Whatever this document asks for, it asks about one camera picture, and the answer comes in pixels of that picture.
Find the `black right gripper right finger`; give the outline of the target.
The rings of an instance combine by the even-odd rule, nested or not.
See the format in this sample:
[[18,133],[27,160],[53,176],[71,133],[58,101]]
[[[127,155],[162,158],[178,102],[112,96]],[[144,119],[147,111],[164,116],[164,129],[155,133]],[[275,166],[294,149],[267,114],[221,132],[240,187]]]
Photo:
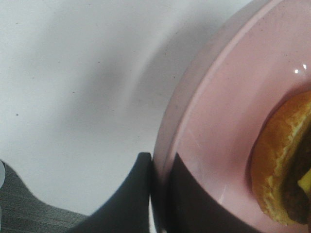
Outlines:
[[257,230],[218,204],[176,155],[163,187],[155,181],[158,233],[255,233]]

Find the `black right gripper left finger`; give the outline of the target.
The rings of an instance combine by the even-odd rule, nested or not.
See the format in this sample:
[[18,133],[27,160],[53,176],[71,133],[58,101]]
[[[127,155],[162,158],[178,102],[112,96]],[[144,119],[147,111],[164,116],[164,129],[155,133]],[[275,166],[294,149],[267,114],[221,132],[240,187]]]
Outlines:
[[141,152],[117,191],[69,233],[148,233],[152,157]]

